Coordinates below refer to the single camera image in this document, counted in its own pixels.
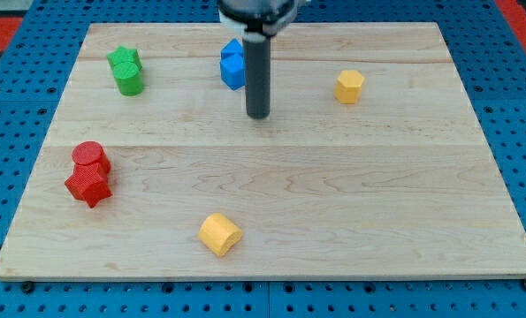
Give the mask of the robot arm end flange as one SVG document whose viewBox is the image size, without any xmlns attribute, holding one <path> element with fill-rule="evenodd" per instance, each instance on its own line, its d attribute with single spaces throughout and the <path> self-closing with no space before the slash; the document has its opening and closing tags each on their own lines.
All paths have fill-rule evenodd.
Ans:
<svg viewBox="0 0 526 318">
<path fill-rule="evenodd" d="M 217 0 L 220 22 L 247 37 L 272 37 L 294 21 L 299 0 Z"/>
</svg>

